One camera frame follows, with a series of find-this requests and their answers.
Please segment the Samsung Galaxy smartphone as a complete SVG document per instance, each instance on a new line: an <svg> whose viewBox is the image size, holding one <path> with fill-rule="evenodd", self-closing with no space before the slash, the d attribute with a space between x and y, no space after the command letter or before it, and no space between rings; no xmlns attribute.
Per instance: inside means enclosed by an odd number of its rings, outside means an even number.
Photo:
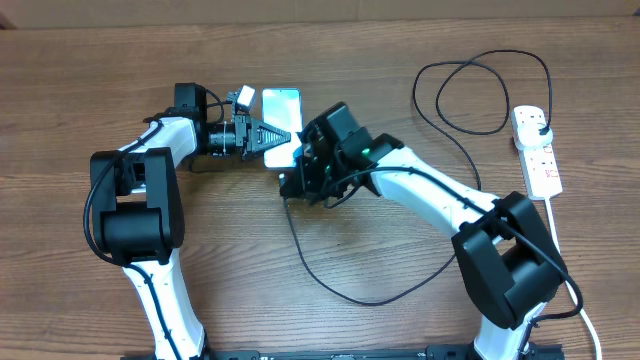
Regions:
<svg viewBox="0 0 640 360"><path fill-rule="evenodd" d="M262 117L266 124L291 135L285 144L264 152L264 165L268 169L294 168L301 153L298 133L303 129L302 101L296 88L266 88L262 90Z"/></svg>

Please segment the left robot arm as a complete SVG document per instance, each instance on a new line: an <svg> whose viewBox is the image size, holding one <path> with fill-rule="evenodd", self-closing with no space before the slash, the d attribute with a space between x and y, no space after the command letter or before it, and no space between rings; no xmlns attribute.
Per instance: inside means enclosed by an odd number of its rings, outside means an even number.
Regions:
<svg viewBox="0 0 640 360"><path fill-rule="evenodd" d="M290 132L251 116L253 88L209 102L212 94L197 83L176 84L173 106L148 118L140 137L90 159L86 241L133 284L154 337L154 359L211 356L180 264L185 219L177 167L199 155L247 159L291 140Z"/></svg>

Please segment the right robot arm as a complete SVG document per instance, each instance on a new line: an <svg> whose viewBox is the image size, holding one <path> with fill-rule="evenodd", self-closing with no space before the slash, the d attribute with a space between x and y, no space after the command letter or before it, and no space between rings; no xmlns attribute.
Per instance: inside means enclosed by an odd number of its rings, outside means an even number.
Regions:
<svg viewBox="0 0 640 360"><path fill-rule="evenodd" d="M339 102L297 134L284 198L342 201L360 188L395 201L451 239L466 292L482 315L468 359L532 359L532 330L568 271L532 201L500 198L427 165L389 134L372 137Z"/></svg>

